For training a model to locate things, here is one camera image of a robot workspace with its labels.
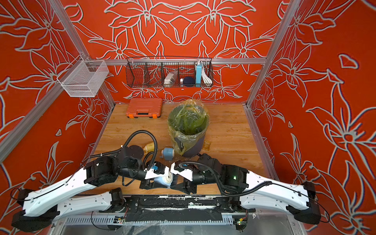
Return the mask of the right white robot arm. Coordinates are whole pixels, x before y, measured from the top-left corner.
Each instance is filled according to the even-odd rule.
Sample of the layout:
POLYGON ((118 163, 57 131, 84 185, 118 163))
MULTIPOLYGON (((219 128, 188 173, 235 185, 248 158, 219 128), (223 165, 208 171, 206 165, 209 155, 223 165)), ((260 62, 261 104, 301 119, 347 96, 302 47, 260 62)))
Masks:
POLYGON ((184 178, 183 183, 173 187, 177 191, 195 194, 198 185, 215 184, 222 196, 235 199, 246 210, 265 208, 291 214, 305 224, 323 222, 324 207, 315 199, 311 182, 283 183, 240 166, 222 164, 208 154, 200 154, 197 160, 176 161, 170 171, 184 178))

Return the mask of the blue pencil sharpener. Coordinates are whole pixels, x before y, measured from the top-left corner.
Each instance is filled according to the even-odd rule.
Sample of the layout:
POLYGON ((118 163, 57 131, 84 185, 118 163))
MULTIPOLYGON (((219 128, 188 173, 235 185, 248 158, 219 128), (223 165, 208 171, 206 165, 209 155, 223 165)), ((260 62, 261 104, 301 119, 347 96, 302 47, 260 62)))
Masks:
POLYGON ((169 188, 173 182, 173 174, 169 172, 167 176, 156 177, 154 181, 169 188))
POLYGON ((167 161, 172 161, 175 156, 174 148, 166 147, 161 151, 162 157, 167 161))

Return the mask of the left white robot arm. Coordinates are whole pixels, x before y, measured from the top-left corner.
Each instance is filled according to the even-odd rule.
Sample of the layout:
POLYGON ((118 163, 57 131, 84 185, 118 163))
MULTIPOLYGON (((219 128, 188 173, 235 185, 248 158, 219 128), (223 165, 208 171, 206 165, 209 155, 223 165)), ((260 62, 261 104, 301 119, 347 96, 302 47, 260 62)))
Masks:
POLYGON ((139 180, 140 186, 145 189, 168 188, 173 176, 169 167, 155 160, 157 150, 155 136, 147 130, 138 130, 121 148, 93 155, 93 161, 73 175, 38 191, 20 190, 16 201, 22 209, 13 215, 11 225, 31 233, 70 215, 93 211, 121 212, 126 202, 120 188, 98 195, 80 196, 80 193, 113 183, 119 177, 139 180), (153 140, 154 150, 148 162, 142 161, 144 152, 141 147, 129 145, 138 134, 146 134, 153 140))

